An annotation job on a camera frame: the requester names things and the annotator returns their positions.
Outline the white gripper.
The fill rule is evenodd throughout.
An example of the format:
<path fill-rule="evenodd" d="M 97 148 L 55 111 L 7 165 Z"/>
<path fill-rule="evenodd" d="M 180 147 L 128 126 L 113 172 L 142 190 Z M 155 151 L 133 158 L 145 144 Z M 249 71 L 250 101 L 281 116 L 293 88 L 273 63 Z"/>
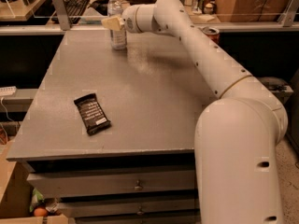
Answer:
<path fill-rule="evenodd" d="M 102 25 L 112 31 L 120 31 L 124 27 L 130 33 L 137 33 L 137 25 L 135 21 L 136 7 L 126 8 L 121 16 L 115 15 L 101 20 Z"/>

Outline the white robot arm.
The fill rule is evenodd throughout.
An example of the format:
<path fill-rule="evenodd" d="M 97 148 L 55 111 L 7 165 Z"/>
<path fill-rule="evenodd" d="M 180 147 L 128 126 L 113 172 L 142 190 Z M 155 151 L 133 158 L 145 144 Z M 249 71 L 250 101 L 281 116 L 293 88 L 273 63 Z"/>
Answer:
<path fill-rule="evenodd" d="M 288 117 L 280 100 L 197 28 L 179 0 L 130 6 L 102 24 L 177 38 L 217 98 L 195 128 L 201 223 L 284 224 L 276 146 Z"/>

